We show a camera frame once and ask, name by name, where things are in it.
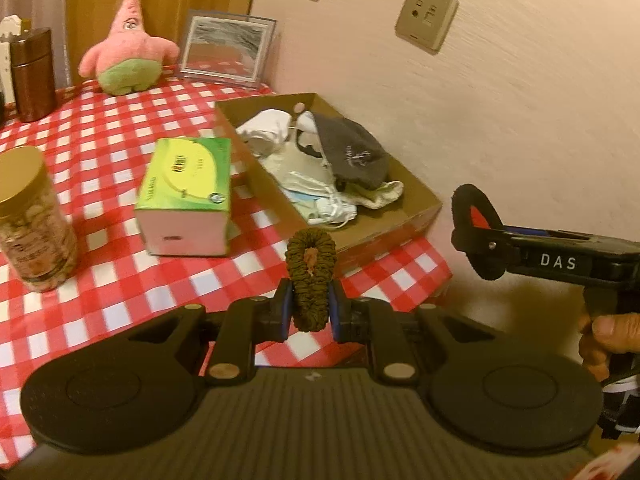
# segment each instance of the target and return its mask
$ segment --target table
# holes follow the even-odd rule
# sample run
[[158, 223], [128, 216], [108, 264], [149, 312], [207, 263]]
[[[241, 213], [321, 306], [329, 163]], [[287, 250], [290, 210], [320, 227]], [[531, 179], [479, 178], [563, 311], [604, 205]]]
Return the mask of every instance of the table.
[[[143, 322], [168, 308], [198, 302], [225, 310], [239, 298], [273, 294], [286, 276], [286, 242], [234, 165], [232, 237], [225, 258], [158, 258], [144, 248], [133, 206], [156, 139], [213, 136], [217, 100], [269, 93], [184, 82], [165, 71], [157, 88], [111, 97], [95, 82], [36, 123], [9, 120], [0, 152], [40, 148], [63, 213], [78, 235], [74, 277], [54, 291], [29, 292], [0, 254], [0, 464], [10, 466], [34, 443], [20, 414], [20, 388], [49, 360]], [[349, 297], [372, 296], [410, 310], [450, 277], [420, 237], [342, 278]], [[338, 345], [329, 327], [292, 329], [286, 343], [257, 348], [259, 365], [336, 364], [357, 345]]]

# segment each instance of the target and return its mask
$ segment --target wall socket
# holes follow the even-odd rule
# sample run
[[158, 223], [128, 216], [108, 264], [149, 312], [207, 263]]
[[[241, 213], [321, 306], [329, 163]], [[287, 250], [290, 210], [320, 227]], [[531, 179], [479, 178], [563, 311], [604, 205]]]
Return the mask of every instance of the wall socket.
[[437, 52], [457, 8], [457, 0], [405, 0], [396, 23], [396, 34]]

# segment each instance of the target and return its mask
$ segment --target human hand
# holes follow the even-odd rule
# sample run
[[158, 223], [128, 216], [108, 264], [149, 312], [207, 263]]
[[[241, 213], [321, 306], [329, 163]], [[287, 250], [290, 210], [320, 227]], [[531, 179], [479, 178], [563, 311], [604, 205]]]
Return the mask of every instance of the human hand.
[[598, 381], [609, 377], [611, 354], [640, 352], [640, 314], [599, 316], [592, 320], [588, 314], [580, 317], [578, 352], [584, 359], [582, 366]]

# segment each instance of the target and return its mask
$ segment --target plastic jar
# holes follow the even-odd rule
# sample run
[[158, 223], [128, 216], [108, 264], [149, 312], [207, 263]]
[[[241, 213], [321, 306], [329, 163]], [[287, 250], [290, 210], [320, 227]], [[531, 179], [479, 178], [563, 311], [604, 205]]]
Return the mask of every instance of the plastic jar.
[[34, 146], [0, 153], [0, 250], [20, 279], [39, 292], [59, 286], [76, 267], [76, 235]]

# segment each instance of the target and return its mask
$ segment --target picture frame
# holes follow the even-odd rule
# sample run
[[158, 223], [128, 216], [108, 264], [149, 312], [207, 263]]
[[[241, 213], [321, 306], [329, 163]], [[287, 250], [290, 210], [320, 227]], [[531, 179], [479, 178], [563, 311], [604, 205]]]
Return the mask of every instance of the picture frame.
[[175, 75], [258, 88], [276, 21], [216, 10], [190, 10]]

